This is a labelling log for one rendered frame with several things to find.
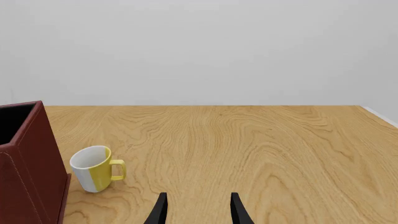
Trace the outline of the yellow and white mug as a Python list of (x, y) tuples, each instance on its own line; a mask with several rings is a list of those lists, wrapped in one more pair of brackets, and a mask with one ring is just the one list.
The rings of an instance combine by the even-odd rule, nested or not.
[(111, 182), (126, 178), (125, 162), (113, 160), (106, 146), (91, 146), (76, 152), (70, 166), (83, 190), (91, 193), (101, 192)]

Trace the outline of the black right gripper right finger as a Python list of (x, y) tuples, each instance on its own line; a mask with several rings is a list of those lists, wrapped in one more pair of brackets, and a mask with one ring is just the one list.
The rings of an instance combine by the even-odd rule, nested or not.
[(237, 192), (231, 193), (230, 210), (233, 224), (254, 224)]

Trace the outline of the red-brown desk caddy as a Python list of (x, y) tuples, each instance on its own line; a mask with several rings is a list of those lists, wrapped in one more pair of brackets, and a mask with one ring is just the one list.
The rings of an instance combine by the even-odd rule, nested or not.
[(63, 224), (70, 180), (44, 104), (0, 106), (0, 224)]

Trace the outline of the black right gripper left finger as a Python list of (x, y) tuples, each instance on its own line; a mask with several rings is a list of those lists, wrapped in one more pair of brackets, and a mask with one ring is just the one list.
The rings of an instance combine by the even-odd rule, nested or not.
[(144, 224), (165, 224), (167, 219), (167, 193), (161, 192)]

